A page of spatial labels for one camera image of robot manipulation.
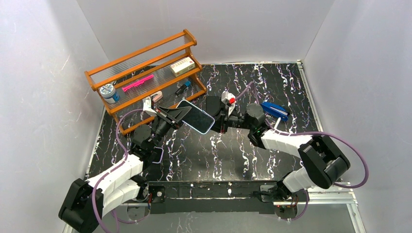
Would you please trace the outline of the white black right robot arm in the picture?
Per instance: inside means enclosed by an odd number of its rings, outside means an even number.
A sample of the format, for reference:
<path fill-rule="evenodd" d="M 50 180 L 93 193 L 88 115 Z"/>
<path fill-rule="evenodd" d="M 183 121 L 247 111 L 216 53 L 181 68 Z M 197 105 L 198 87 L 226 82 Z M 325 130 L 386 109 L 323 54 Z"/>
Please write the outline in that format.
<path fill-rule="evenodd" d="M 303 167 L 277 181 L 275 194 L 281 198 L 301 189 L 330 188 L 350 168 L 350 162 L 328 135 L 282 135 L 266 124 L 261 105 L 249 104 L 244 114 L 229 114 L 229 106 L 217 96 L 206 99 L 206 112 L 214 117 L 212 130 L 226 133 L 229 127 L 249 130 L 251 143 L 266 150 L 278 150 L 303 162 Z"/>

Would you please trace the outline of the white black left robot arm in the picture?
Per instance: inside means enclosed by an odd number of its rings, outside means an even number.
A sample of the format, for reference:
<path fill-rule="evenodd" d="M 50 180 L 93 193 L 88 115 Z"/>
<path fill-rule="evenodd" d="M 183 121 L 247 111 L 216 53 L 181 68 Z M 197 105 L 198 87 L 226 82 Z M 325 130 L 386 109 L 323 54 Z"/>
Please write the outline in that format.
<path fill-rule="evenodd" d="M 109 232 L 102 218 L 138 196 L 141 186 L 135 177 L 153 163 L 161 139 L 170 129 L 179 129 L 191 109 L 158 107 L 151 126 L 142 124 L 135 128 L 131 147 L 124 148 L 119 162 L 95 177 L 72 182 L 58 217 L 79 233 L 91 233 L 98 226 Z"/>

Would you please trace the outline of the black phone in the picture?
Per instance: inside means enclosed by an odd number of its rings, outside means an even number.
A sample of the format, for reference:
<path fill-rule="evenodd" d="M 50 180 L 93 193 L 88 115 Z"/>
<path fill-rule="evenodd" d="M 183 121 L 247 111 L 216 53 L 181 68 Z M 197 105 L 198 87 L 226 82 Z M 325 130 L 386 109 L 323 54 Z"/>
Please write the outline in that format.
<path fill-rule="evenodd" d="M 206 97 L 206 113 L 216 117 L 221 111 L 221 98 L 219 96 Z"/>

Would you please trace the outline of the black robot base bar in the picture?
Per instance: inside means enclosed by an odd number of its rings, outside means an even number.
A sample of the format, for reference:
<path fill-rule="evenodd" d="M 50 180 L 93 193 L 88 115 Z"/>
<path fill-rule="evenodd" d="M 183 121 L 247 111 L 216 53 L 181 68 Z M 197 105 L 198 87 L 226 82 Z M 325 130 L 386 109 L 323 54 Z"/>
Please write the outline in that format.
<path fill-rule="evenodd" d="M 291 193 L 276 181 L 148 182 L 132 207 L 148 207 L 152 214 L 258 212 L 281 219 L 299 215 L 307 197 Z"/>

